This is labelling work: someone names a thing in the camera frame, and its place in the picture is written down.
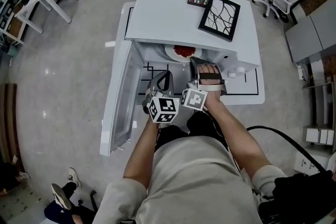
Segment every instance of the gray cabinet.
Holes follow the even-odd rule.
[[[336,54],[336,0],[328,0],[285,33],[293,62]]]
[[[290,28],[286,32],[286,37],[293,62],[298,62],[323,49],[310,16]]]
[[[323,49],[336,44],[336,0],[328,0],[310,17],[315,25]]]

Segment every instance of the picture frame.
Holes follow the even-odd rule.
[[[231,42],[239,11],[240,5],[230,0],[209,0],[198,28]]]

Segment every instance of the plate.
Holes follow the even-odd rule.
[[[199,48],[195,48],[195,52],[188,56],[188,57],[183,57],[181,55],[178,55],[175,50],[173,49],[175,45],[165,45],[164,46],[164,50],[166,52],[166,54],[172,58],[175,61],[179,61],[179,62],[190,62],[190,57],[194,56],[194,57],[201,57],[202,55],[202,49]]]

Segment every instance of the concrete floor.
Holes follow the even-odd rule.
[[[122,176],[146,116],[138,111],[132,143],[110,158],[99,155],[101,120],[111,76],[113,48],[122,5],[135,0],[65,0],[72,18],[67,24],[54,11],[39,6],[33,21],[43,34],[28,29],[10,68],[18,84],[17,128],[29,184],[51,199],[50,184],[66,182],[74,167],[83,191],[95,189],[100,200],[106,185]],[[262,17],[264,7],[252,4],[264,70],[266,101],[229,109],[249,127],[277,128],[296,141],[310,121],[310,98],[302,91],[279,21]],[[253,131],[270,161],[293,173],[295,149],[276,134]]]

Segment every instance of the black shorts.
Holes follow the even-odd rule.
[[[208,111],[198,111],[194,113],[187,121],[187,127],[190,130],[189,134],[183,132],[179,127],[175,125],[160,129],[157,135],[155,151],[157,151],[161,146],[169,143],[170,141],[189,136],[212,137],[220,141],[222,145],[228,150],[224,135],[222,134],[222,131],[219,128],[217,121],[211,116]]]
[[[16,180],[16,168],[11,163],[4,163],[0,165],[0,191],[10,190],[19,185]]]

